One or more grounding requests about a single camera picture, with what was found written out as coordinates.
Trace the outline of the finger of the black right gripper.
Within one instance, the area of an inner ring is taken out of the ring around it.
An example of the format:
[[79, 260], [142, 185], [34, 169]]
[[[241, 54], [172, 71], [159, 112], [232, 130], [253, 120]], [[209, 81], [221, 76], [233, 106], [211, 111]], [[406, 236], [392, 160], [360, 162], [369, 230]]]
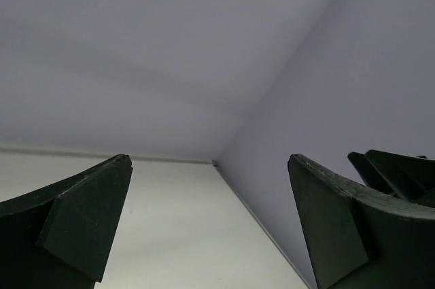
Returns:
[[434, 205], [434, 161], [379, 150], [347, 155], [366, 186], [411, 203]]

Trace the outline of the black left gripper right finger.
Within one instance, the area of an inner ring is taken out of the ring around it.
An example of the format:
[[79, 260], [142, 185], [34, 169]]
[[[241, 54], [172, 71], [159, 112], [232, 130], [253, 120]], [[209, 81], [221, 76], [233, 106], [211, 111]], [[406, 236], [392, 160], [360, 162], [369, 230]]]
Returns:
[[318, 288], [433, 288], [434, 205], [389, 196], [302, 154], [290, 183]]

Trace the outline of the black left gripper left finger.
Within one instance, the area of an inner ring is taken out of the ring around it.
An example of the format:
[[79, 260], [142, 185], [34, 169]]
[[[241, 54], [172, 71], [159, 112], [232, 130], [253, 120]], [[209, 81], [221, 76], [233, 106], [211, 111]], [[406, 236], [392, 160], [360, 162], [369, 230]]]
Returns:
[[2, 288], [94, 288], [103, 279], [133, 173], [115, 155], [1, 202]]

